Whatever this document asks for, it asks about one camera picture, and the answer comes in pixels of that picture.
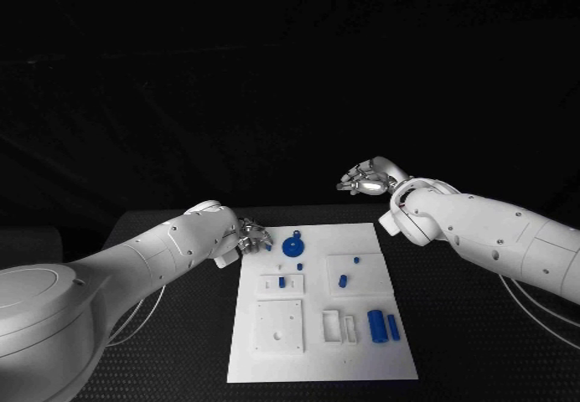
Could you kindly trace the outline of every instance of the blue plastic piece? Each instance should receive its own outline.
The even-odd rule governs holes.
[[[299,230],[295,231],[295,236],[285,240],[282,251],[289,257],[298,257],[305,251],[305,242],[300,240]]]
[[[393,314],[390,314],[387,316],[387,320],[390,321],[390,329],[391,329],[393,340],[399,341],[401,339],[401,337],[399,336],[399,328],[397,328],[396,316]]]
[[[341,287],[347,287],[347,275],[341,275],[341,280],[338,281]]]
[[[368,313],[368,325],[371,326],[371,337],[374,343],[386,343],[390,340],[387,336],[387,327],[384,326],[384,317],[381,310],[371,310]]]

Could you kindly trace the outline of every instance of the white cable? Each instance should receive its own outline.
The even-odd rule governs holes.
[[[580,327],[580,323],[577,323],[576,321],[572,321],[570,319],[567,319],[566,317],[563,317],[559,313],[553,312],[547,307],[544,307],[540,302],[530,296],[528,292],[524,290],[524,288],[520,286],[520,284],[517,283],[517,280],[513,279],[511,280],[514,282],[514,284],[517,285],[517,288],[520,289],[520,291],[523,291],[524,296],[530,299],[530,301],[546,311],[549,312],[554,317],[560,318],[563,321],[566,321],[569,324]]]
[[[130,323],[130,320],[133,319],[133,317],[137,314],[139,308],[142,308],[143,301],[145,301],[145,299],[139,302],[137,308],[133,310],[133,313],[130,314],[130,317],[127,318],[127,320],[124,320],[124,324],[117,329],[117,332],[113,334],[113,337],[109,339],[109,342],[111,342],[116,339],[117,335],[122,333],[122,330],[127,327],[127,324]]]
[[[569,339],[563,338],[547,326],[546,324],[541,322],[541,320],[528,312],[528,309],[524,307],[524,304],[521,303],[521,301],[517,299],[517,295],[514,294],[514,292],[510,289],[508,283],[505,283],[504,277],[501,275],[500,279],[504,282],[504,286],[508,289],[508,292],[511,294],[511,297],[514,298],[514,300],[517,301],[517,304],[523,307],[523,310],[526,311],[526,313],[528,314],[528,316],[533,318],[533,320],[540,324],[540,326],[563,341],[566,342],[573,348],[576,348],[577,350],[580,350],[580,346],[577,346]]]
[[[152,312],[149,313],[149,316],[148,316],[146,320],[142,322],[142,325],[137,327],[137,329],[136,329],[136,331],[133,332],[133,334],[132,334],[123,341],[119,341],[119,342],[116,342],[116,343],[110,343],[110,344],[107,345],[107,347],[110,347],[110,346],[117,346],[117,345],[120,345],[123,342],[129,341],[129,340],[133,338],[133,335],[136,335],[136,333],[139,332],[139,330],[140,330],[140,329],[143,328],[143,326],[148,324],[148,321],[149,321],[149,318],[150,318],[152,315],[153,315],[155,309],[158,308],[158,305],[161,304],[161,297],[163,296],[163,291],[166,291],[166,287],[165,287],[165,286],[161,288],[161,295],[159,295],[159,297],[158,297],[158,301],[155,302],[155,306],[153,306]]]

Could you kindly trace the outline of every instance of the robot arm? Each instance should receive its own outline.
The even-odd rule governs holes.
[[[580,303],[580,232],[515,205],[462,194],[439,180],[407,176],[384,161],[377,157],[351,169],[338,189],[393,194],[380,218],[390,234],[403,232],[417,245],[449,241],[474,264]]]
[[[237,245],[249,254],[264,244],[264,228],[207,201],[83,260],[0,271],[0,399],[71,400],[130,307],[207,258],[223,268]]]

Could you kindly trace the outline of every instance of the table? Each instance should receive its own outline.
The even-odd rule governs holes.
[[[74,400],[580,399],[580,351],[526,316],[498,275],[462,260],[445,242],[419,247],[401,234],[390,237],[377,223],[387,209],[388,204],[350,204],[234,211],[266,226],[376,223],[419,381],[227,384],[241,261],[220,270],[208,260],[168,285],[150,322],[127,343],[106,350]],[[129,212],[106,248],[182,212]],[[557,296],[526,289],[570,317],[579,313],[579,307]],[[137,327],[155,301],[156,294],[129,329]],[[577,328],[550,319],[539,308],[533,312],[580,343]]]

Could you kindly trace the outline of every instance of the blue part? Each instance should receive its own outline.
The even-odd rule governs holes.
[[[371,310],[368,313],[368,325],[371,326],[371,337],[374,343],[386,343],[390,340],[387,336],[387,327],[384,326],[384,317],[381,310]]]
[[[341,280],[338,281],[341,287],[347,287],[347,275],[341,275]]]
[[[282,251],[289,257],[298,257],[305,251],[305,242],[300,240],[299,230],[295,231],[295,236],[285,240]]]
[[[391,329],[393,340],[399,341],[401,339],[401,337],[399,336],[399,328],[397,328],[396,316],[393,314],[390,314],[387,316],[387,320],[390,321],[390,329]]]

